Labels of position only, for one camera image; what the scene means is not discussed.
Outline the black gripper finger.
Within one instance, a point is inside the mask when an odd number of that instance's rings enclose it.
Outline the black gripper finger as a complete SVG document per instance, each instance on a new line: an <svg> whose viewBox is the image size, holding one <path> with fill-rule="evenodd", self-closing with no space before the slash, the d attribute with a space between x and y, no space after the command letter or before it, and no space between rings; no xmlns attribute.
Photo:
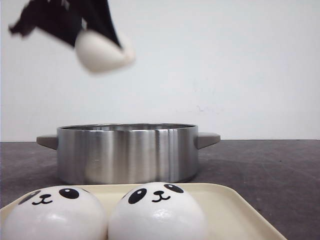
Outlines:
<svg viewBox="0 0 320 240"><path fill-rule="evenodd" d="M122 48L113 25L108 1L83 0L82 6L84 7L82 16L87 22L87 28L102 34Z"/></svg>
<svg viewBox="0 0 320 240"><path fill-rule="evenodd" d="M82 18L66 0L31 0L8 30L26 37L36 28L74 47Z"/></svg>

